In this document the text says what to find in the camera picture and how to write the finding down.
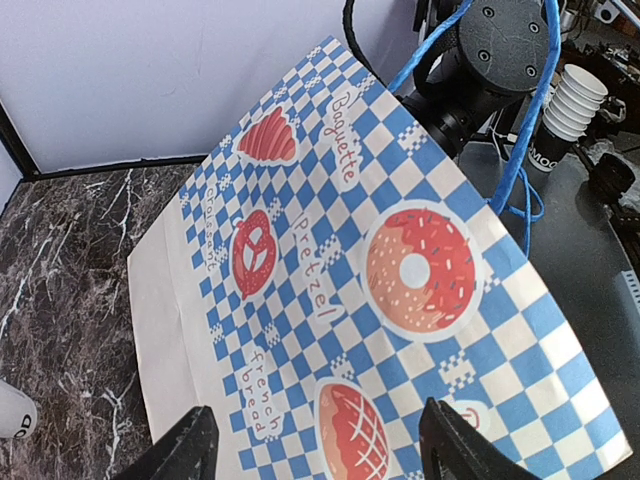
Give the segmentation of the blue checkered paper bag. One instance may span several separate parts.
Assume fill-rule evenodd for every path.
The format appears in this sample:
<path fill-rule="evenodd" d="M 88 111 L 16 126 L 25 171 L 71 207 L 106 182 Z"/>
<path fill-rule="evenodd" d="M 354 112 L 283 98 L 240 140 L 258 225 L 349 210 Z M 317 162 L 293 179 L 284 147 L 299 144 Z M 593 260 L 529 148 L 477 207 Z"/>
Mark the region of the blue checkered paper bag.
<path fill-rule="evenodd" d="M 151 437 L 213 415 L 221 479 L 419 479 L 434 399 L 507 476 L 591 479 L 631 446 L 569 322 L 500 214 L 560 53 L 554 1 L 507 2 L 541 52 L 491 198 L 389 84 L 325 39 L 204 159 L 128 259 Z"/>

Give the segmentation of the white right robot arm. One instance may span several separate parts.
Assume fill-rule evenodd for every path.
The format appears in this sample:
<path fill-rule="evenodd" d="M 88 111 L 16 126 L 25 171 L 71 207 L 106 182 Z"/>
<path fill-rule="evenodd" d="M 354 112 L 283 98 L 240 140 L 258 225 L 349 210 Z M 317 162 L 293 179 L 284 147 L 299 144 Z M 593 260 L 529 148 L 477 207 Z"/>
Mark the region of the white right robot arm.
<path fill-rule="evenodd" d="M 450 156 L 459 155 L 494 113 L 518 108 L 541 78 L 549 47 L 539 1 L 474 1 L 453 25 L 459 1 L 420 1 L 413 29 L 439 38 L 409 70 L 400 103 Z"/>

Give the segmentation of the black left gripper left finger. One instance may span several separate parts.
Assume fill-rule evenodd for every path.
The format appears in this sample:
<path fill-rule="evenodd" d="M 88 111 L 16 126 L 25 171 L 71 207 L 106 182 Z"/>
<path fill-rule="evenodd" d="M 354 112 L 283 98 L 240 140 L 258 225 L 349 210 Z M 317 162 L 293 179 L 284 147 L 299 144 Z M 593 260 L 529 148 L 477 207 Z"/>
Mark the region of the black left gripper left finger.
<path fill-rule="evenodd" d="M 212 409 L 195 406 L 115 479 L 214 479 L 218 444 Z"/>

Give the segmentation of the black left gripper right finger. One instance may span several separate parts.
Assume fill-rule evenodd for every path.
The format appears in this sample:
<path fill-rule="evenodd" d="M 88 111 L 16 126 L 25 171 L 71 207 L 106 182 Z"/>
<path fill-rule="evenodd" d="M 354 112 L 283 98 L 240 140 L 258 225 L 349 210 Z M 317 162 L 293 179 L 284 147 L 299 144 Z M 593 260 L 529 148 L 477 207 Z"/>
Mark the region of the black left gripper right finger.
<path fill-rule="evenodd" d="M 425 479 L 537 479 L 502 454 L 445 401 L 429 397 L 419 421 Z"/>

